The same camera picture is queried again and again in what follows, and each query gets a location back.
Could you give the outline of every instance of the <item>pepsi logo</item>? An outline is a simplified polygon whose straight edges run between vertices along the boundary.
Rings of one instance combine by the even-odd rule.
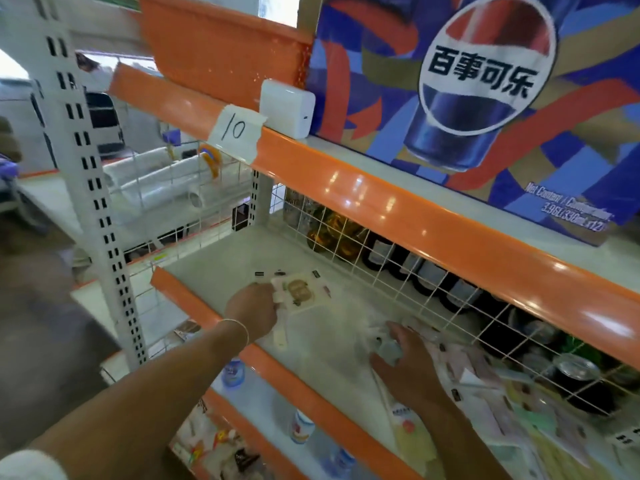
[[[427,122],[457,136],[496,130],[526,109],[556,60],[554,19],[538,0],[476,0],[441,28],[422,62]]]

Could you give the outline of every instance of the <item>cardboard box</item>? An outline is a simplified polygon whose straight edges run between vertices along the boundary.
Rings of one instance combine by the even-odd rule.
[[[324,0],[312,133],[593,245],[640,208],[640,0]]]

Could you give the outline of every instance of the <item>person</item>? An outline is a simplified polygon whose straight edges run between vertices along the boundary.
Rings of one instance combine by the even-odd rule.
[[[270,284],[251,284],[231,297],[213,329],[144,364],[62,418],[27,450],[0,461],[0,479],[136,478],[159,458],[182,421],[231,358],[276,323]],[[414,332],[389,322],[403,357],[395,367],[378,355],[373,370],[395,398],[418,413],[448,479],[509,476],[449,400],[431,357]]]

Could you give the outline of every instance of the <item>price tag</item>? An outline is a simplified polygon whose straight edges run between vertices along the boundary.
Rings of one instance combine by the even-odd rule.
[[[258,156],[258,140],[266,116],[228,104],[220,113],[207,143],[247,165]]]

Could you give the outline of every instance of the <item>shelf upright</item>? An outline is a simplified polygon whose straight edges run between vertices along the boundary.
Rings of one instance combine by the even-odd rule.
[[[27,70],[130,370],[145,363],[129,272],[65,23],[68,0],[0,0],[0,47]]]

